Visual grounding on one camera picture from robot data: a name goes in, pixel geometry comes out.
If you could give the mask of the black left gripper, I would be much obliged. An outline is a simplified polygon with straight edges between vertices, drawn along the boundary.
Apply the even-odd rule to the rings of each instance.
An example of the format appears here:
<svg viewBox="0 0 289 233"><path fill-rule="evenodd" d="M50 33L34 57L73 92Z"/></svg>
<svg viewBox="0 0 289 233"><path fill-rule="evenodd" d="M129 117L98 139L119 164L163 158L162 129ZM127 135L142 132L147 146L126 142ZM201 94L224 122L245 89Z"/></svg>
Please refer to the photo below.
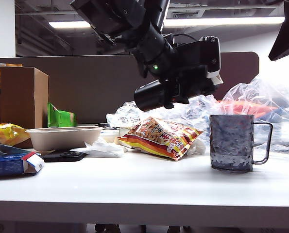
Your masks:
<svg viewBox="0 0 289 233"><path fill-rule="evenodd" d="M207 78L207 68L200 66L175 74L162 83L159 102L166 109L173 108L173 103L189 103L189 99L199 95L211 95L218 86Z"/></svg>

